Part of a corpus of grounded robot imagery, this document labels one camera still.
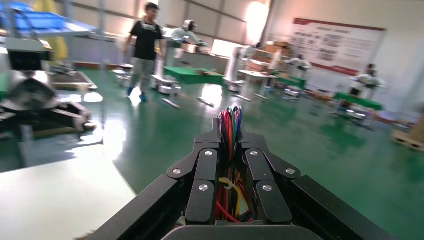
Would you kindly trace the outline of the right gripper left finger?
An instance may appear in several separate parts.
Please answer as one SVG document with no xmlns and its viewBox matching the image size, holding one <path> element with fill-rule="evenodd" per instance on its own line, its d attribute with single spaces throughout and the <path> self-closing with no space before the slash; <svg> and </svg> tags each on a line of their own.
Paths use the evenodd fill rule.
<svg viewBox="0 0 424 240">
<path fill-rule="evenodd" d="M 221 156 L 218 119 L 212 130 L 195 136 L 192 152 L 167 170 L 177 180 L 187 225 L 215 223 L 216 193 Z"/>
</svg>

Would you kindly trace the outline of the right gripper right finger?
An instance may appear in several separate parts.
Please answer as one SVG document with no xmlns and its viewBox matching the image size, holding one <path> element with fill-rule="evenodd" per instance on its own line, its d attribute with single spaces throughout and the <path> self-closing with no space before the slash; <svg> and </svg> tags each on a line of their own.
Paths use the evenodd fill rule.
<svg viewBox="0 0 424 240">
<path fill-rule="evenodd" d="M 273 154 L 264 136 L 248 132 L 243 125 L 238 146 L 246 164 L 245 187 L 253 220 L 265 225 L 290 225 L 293 216 L 284 194 L 301 171 Z"/>
</svg>

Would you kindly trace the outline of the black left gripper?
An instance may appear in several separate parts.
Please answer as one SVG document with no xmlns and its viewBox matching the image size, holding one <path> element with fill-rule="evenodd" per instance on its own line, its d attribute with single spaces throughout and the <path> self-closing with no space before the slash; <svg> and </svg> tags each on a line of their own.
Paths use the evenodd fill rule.
<svg viewBox="0 0 424 240">
<path fill-rule="evenodd" d="M 8 83 L 5 108 L 16 113 L 0 114 L 1 133 L 18 126 L 40 124 L 53 124 L 82 132 L 86 122 L 92 118 L 92 112 L 80 103 L 59 103 L 46 71 L 11 71 Z"/>
</svg>

